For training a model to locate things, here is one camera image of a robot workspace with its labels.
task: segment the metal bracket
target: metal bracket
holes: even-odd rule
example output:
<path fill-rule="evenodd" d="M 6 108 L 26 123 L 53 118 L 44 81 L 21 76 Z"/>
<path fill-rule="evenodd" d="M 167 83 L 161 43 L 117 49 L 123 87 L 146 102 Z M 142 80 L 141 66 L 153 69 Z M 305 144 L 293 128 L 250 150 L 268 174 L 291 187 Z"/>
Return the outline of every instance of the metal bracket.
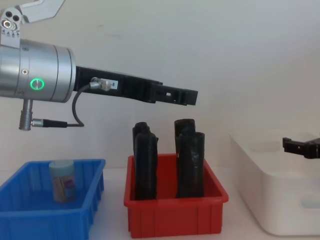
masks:
<path fill-rule="evenodd" d="M 65 0 L 36 0 L 0 12 L 0 45 L 20 48 L 20 24 L 30 24 L 53 18 Z"/>

